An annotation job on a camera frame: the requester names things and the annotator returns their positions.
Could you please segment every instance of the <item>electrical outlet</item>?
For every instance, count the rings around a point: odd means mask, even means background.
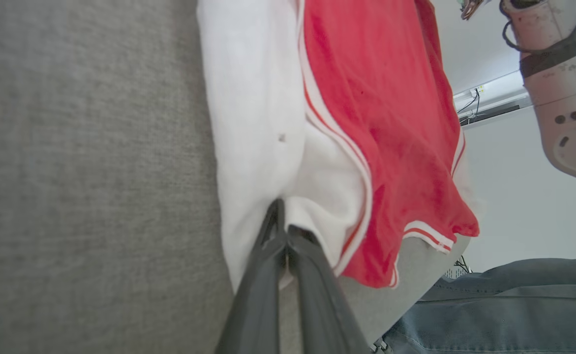
[[[478,93],[483,93],[484,92],[484,85],[480,85],[479,87],[472,88],[471,90],[469,90],[469,93],[472,94],[472,97],[476,96],[476,90],[478,90]]]

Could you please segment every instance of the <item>red fabric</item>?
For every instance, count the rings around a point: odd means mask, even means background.
[[[308,61],[329,112],[368,161],[373,213],[344,275],[386,287],[404,227],[477,236],[452,181],[460,125],[428,0],[305,0]]]

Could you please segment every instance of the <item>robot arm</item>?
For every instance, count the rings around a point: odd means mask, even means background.
[[[521,52],[544,152],[553,166],[576,177],[576,0],[501,0],[500,8],[510,20],[503,36]],[[474,11],[463,5],[463,18]],[[506,36],[509,25],[517,44]]]

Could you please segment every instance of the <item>blue denim pants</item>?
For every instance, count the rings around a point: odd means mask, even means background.
[[[441,278],[383,338],[394,354],[576,353],[576,260]]]

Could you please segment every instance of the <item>white wall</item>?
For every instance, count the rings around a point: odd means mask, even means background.
[[[502,39],[507,18],[500,13],[499,0],[488,2],[469,21],[461,20],[456,0],[432,0],[432,4],[443,69],[454,94],[519,70],[519,52]]]
[[[470,173],[486,203],[465,251],[473,271],[528,258],[576,258],[576,178],[548,162],[531,108],[465,130]]]

